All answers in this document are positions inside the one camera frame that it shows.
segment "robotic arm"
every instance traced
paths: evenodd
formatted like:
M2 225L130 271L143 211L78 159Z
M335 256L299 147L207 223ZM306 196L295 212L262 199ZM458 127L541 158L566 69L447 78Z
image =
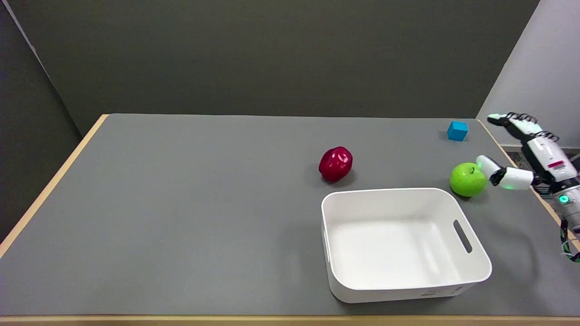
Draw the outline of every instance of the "robotic arm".
M487 156L480 155L476 164L494 186L509 190L526 190L530 186L546 183L554 201L559 205L561 216L560 239L564 253L580 262L580 253L570 254L569 229L580 236L580 178L560 146L559 137L543 130L536 118L528 114L491 114L487 121L506 128L507 132L521 142L521 150L534 171L500 166Z

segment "gray table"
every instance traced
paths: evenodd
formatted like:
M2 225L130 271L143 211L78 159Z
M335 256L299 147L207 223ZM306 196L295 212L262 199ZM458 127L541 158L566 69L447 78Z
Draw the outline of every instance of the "gray table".
M342 190L437 187L480 154L449 119L108 116L0 259L2 315L578 316L580 270L531 191L459 200L493 264L454 298L348 305L325 271L320 202ZM345 146L353 171L320 179Z

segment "cable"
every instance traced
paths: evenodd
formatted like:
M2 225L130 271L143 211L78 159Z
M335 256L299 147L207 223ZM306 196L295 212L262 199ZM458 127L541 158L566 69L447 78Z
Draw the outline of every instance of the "cable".
M568 220L562 219L560 223L560 241L562 242L562 254L568 257L569 260L580 263L580 252L577 252L576 255L572 255L570 252L570 240L568 239Z
M539 131L537 133L534 134L534 136L536 137L546 137L554 142L557 142L558 140L560 140L560 137L556 136L553 132L549 132L546 130L543 131Z

